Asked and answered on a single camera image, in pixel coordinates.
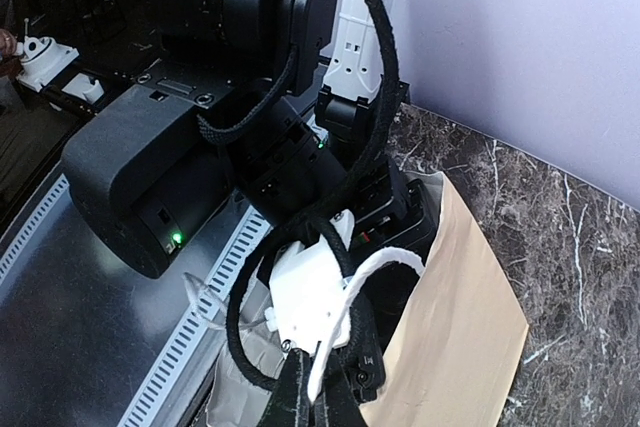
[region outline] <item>white cable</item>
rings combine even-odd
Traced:
[[[344,291],[345,295],[340,301],[341,305],[339,305],[335,310],[339,312],[339,315],[332,317],[331,328],[330,330],[327,330],[327,335],[320,343],[320,347],[316,353],[313,367],[311,368],[311,374],[309,376],[309,383],[307,384],[307,395],[309,396],[311,405],[315,403],[318,395],[320,394],[324,370],[327,367],[327,361],[329,360],[329,354],[331,353],[331,346],[335,343],[338,336],[342,319],[347,312],[349,312],[351,304],[353,304],[354,299],[360,292],[360,289],[362,289],[366,280],[374,272],[380,270],[391,262],[399,262],[401,264],[408,265],[409,267],[412,267],[419,276],[422,276],[422,273],[424,272],[424,264],[422,263],[420,256],[397,247],[381,249],[360,264],[360,267],[358,267],[358,270]]]
[[[207,324],[207,328],[211,330],[225,330],[224,325],[220,325],[216,322],[213,322],[207,319],[200,309],[198,309],[198,301],[200,297],[203,295],[207,295],[213,302],[218,306],[220,312],[225,317],[227,316],[227,305],[224,301],[218,297],[218,295],[213,291],[210,285],[204,283],[204,281],[200,277],[196,277],[189,272],[185,272],[182,274],[182,279],[184,280],[184,288],[187,291],[187,298],[189,299],[189,304],[191,305],[191,311],[196,315],[200,320]],[[240,324],[240,330],[249,330],[254,327],[257,327],[260,324],[266,322],[266,319],[255,320],[253,322]]]

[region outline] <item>metal surface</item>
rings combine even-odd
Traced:
[[[187,309],[182,273],[208,277],[246,204],[230,202],[149,280],[95,237],[58,178],[36,192],[25,208],[32,218],[7,233],[13,241],[0,240],[9,245],[0,259],[1,423],[114,426]],[[192,401],[178,396],[172,407]]]
[[[245,258],[262,240],[268,229],[269,224],[264,217],[250,207],[205,279],[206,284],[211,286],[219,298],[227,298]],[[205,294],[200,297],[197,308],[200,315],[211,321],[220,312],[219,307]],[[215,344],[209,345],[208,352],[204,354],[208,361],[194,355],[205,336]],[[224,331],[209,330],[198,315],[191,310],[185,312],[120,420],[119,427],[177,425],[184,410],[177,409],[174,402],[167,400],[172,392],[174,397],[182,399],[196,397],[196,391],[204,381],[202,374],[213,365],[224,341]],[[159,415],[167,405],[172,412]]]

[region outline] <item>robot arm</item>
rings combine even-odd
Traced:
[[[393,0],[383,0],[387,12]],[[380,89],[382,60],[369,10],[364,0],[342,0],[336,47],[324,77],[334,96],[371,102]]]

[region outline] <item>brown paper bag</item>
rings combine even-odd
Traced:
[[[387,381],[378,400],[361,410],[370,427],[493,426],[527,321],[451,182],[441,173],[421,178],[435,201],[438,233],[385,352]]]

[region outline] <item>marble countertop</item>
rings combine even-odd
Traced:
[[[566,173],[403,107],[390,150],[447,173],[531,325],[504,426],[640,426],[640,218]]]

